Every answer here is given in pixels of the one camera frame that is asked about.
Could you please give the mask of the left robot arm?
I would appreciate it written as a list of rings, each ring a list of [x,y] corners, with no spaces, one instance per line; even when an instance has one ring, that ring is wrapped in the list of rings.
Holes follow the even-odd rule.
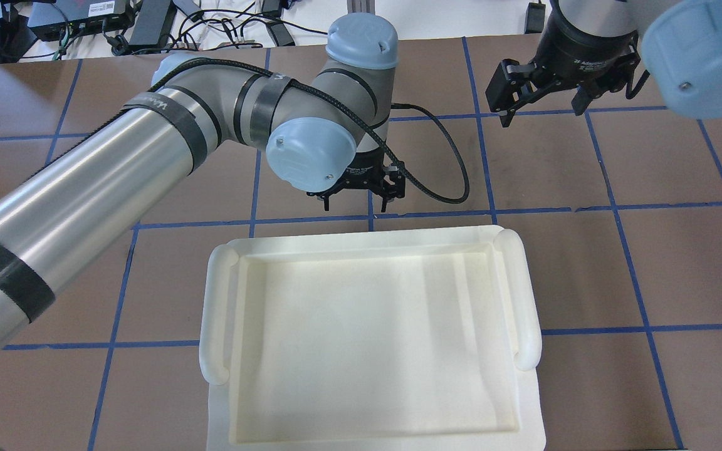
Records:
[[[218,146],[264,151],[293,188],[326,192],[390,115],[399,37],[350,13],[305,85],[248,63],[177,53],[148,91],[0,200],[0,349]]]

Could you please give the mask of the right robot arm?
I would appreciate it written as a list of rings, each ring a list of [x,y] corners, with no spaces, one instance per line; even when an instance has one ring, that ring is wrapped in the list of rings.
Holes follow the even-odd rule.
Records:
[[[633,99],[653,79],[664,104],[722,118],[722,1],[551,1],[529,63],[502,60],[485,99],[507,127],[545,95],[574,90],[582,115],[605,93]]]

